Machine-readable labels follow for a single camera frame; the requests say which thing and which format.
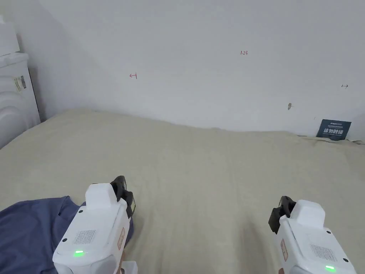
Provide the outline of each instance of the mattress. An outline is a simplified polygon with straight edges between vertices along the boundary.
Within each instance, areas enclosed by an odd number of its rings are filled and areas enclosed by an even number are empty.
[[[365,268],[365,146],[287,132],[229,132],[71,110],[0,150],[0,209],[127,179],[136,201],[126,248],[140,273],[277,273],[268,226],[282,195],[318,202]]]

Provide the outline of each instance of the dark blue sign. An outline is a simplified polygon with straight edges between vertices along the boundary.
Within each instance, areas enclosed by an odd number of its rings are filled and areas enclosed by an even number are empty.
[[[333,141],[344,140],[351,122],[323,119],[317,137],[329,138]]]

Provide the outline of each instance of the sticker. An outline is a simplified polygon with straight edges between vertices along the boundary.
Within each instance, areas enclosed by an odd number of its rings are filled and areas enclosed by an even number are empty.
[[[344,140],[351,122],[323,119],[317,137],[327,137],[333,141]]]
[[[119,240],[118,240],[118,249],[120,250],[120,248],[122,247],[122,243],[123,243],[123,240],[124,240],[124,235],[126,234],[126,231],[124,230],[124,227],[122,229],[122,232],[119,236]]]
[[[14,84],[15,84],[18,92],[21,92],[22,90],[27,88],[27,85],[25,84],[24,76],[14,78]]]
[[[287,247],[285,246],[284,239],[281,240],[280,245],[281,245],[281,250],[283,251],[284,260],[287,261],[289,255],[288,255]]]

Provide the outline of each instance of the white wall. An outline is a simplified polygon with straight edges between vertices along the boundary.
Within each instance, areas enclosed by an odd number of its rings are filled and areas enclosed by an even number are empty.
[[[43,118],[91,107],[311,136],[325,118],[365,140],[364,1],[2,1]]]

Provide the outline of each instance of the wrinkled sheet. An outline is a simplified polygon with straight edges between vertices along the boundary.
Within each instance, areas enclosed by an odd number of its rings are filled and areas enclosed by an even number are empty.
[[[125,175],[139,273],[277,273],[268,226],[282,195],[318,202],[358,273],[365,268],[365,146],[287,132],[229,132],[72,110],[0,150],[0,209]]]
[[[53,252],[78,209],[65,196],[18,202],[0,211],[0,273],[57,274]]]

